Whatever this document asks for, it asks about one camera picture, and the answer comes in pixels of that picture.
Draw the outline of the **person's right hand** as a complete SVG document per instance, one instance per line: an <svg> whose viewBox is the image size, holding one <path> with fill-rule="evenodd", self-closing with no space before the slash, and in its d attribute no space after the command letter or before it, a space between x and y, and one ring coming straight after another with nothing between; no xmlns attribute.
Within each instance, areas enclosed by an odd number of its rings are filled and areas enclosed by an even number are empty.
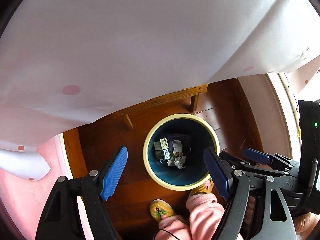
<svg viewBox="0 0 320 240"><path fill-rule="evenodd" d="M307 239L307 237L317 225L318 221L319 215L311 212L294 218L293 223L295 226L296 234L299 235L301 239Z"/></svg>

